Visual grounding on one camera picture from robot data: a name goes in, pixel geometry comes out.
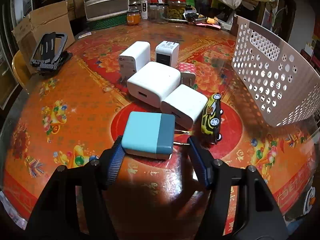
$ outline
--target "wooden chair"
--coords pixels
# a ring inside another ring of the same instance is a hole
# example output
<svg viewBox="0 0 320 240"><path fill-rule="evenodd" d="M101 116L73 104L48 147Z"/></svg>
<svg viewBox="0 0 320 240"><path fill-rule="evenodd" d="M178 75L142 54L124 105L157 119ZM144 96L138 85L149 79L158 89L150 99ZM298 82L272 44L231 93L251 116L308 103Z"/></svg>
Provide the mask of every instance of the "wooden chair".
<svg viewBox="0 0 320 240"><path fill-rule="evenodd" d="M31 74L30 71L27 68L27 65L23 59L23 56L18 50L16 55L14 55L12 60L12 70L14 73L15 78L19 82L19 84L22 86L22 88L26 88L26 84L28 83Z"/></svg>

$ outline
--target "table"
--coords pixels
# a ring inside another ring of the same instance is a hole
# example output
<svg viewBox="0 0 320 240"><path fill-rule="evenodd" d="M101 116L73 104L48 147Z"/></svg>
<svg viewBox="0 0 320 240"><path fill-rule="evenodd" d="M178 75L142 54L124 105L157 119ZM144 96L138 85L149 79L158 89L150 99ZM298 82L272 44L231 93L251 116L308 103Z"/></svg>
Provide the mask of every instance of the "table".
<svg viewBox="0 0 320 240"><path fill-rule="evenodd" d="M191 25L120 25L92 32L68 48L73 57L50 79L32 77L17 98L0 138L0 185L28 219L57 166L76 168L99 157L122 135L131 111L159 109L133 98L121 84L117 57L135 41L180 43L179 62L196 67L194 89L222 95L223 136L210 146L213 157L228 165L257 167L285 213L296 202L316 166L312 119L269 127L230 65L235 37ZM199 123L192 133L201 136ZM175 135L185 142L187 135ZM86 231L81 191L79 223ZM108 191L106 204L122 239L192 239L209 192L198 183L187 150L174 147L167 161L127 155ZM237 188L231 188L225 233L232 230Z"/></svg>

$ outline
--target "yellow toy car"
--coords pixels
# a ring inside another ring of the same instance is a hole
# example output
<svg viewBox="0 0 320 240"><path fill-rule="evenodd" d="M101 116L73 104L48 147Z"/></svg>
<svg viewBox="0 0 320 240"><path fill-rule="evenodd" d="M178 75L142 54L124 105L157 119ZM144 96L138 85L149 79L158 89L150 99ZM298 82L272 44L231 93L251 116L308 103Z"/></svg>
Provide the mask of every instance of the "yellow toy car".
<svg viewBox="0 0 320 240"><path fill-rule="evenodd" d="M220 134L221 115L221 95L219 93L213 94L202 113L201 132L205 136L205 140L209 143L217 144L222 139Z"/></svg>

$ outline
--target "blue charger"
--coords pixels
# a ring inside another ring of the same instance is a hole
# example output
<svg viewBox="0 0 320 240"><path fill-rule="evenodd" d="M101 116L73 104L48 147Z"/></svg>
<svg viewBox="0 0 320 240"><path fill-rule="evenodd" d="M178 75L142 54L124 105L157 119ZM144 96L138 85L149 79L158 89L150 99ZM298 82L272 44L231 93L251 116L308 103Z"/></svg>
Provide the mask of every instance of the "blue charger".
<svg viewBox="0 0 320 240"><path fill-rule="evenodd" d="M174 125L172 114L131 112L124 129L122 147L128 154L170 159Z"/></svg>

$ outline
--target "green woven tray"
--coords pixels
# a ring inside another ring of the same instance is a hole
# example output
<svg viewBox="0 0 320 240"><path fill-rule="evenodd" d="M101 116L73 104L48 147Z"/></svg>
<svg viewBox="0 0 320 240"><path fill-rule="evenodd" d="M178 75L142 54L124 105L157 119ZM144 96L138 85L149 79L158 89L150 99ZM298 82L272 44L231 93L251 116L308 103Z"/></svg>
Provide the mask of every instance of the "green woven tray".
<svg viewBox="0 0 320 240"><path fill-rule="evenodd" d="M90 30L106 29L127 22L127 14L121 14L106 19L88 22Z"/></svg>

